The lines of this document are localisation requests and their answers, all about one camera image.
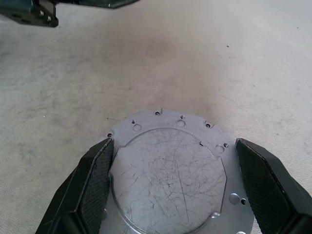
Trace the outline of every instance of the circular metal plate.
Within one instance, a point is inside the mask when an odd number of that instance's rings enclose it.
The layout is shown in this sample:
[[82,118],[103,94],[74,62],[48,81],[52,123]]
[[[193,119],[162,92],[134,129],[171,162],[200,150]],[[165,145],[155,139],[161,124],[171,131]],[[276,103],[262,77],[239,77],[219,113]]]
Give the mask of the circular metal plate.
[[143,111],[109,134],[115,159],[100,234],[251,232],[235,146],[219,127],[174,111]]

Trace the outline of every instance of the concrete floor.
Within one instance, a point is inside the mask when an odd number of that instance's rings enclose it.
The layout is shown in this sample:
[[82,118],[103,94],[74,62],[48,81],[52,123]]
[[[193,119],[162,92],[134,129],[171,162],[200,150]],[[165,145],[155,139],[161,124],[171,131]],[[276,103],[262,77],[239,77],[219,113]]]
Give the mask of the concrete floor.
[[142,0],[60,5],[55,29],[0,21],[0,233],[34,233],[80,157],[144,109],[263,145],[312,194],[311,8]]

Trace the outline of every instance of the raised circular center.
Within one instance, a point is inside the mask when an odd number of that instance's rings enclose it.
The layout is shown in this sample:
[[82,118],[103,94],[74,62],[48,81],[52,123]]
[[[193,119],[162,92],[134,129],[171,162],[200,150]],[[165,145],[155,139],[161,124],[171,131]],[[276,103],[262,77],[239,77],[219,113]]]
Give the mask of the raised circular center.
[[130,225],[152,234],[184,234],[220,212],[226,175],[221,158],[176,129],[145,132],[118,150],[115,200]]

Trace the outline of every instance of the circular hole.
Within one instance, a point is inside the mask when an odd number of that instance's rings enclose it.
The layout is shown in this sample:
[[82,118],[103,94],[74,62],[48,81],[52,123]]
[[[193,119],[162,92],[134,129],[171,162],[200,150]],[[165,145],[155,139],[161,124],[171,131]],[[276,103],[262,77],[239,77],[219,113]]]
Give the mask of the circular hole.
[[21,18],[21,16],[16,15],[16,14],[12,14],[12,16],[15,17],[15,18]]
[[30,23],[30,21],[29,20],[26,20],[26,19],[22,19],[21,20],[23,23]]

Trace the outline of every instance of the screw hole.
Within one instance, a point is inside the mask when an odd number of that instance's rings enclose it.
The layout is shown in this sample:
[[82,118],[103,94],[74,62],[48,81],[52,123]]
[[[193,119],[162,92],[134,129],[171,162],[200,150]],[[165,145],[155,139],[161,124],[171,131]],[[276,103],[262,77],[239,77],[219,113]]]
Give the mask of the screw hole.
[[30,23],[30,21],[29,20],[26,20],[26,19],[22,19],[21,20],[23,23]]
[[19,16],[19,15],[12,14],[12,16],[15,17],[15,18],[20,18],[21,19],[21,16]]

